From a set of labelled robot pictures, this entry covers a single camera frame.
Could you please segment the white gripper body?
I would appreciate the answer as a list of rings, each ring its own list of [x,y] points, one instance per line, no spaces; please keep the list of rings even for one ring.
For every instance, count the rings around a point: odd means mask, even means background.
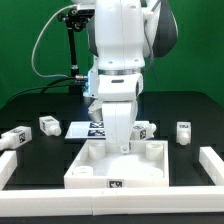
[[[131,75],[100,75],[98,99],[106,141],[119,147],[128,147],[137,116],[137,97],[143,90],[141,73]]]

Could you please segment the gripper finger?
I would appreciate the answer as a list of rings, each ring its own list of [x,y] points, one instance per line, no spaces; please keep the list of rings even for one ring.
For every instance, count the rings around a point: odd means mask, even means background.
[[[122,144],[120,146],[120,152],[123,154],[128,154],[130,152],[130,147],[128,144]]]

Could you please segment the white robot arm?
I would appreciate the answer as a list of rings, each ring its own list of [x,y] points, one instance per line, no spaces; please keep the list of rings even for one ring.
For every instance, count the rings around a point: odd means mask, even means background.
[[[145,59],[168,54],[178,28],[168,0],[71,0],[90,14],[89,49],[94,55],[89,72],[91,119],[104,123],[106,142],[130,151],[137,97],[143,91]]]

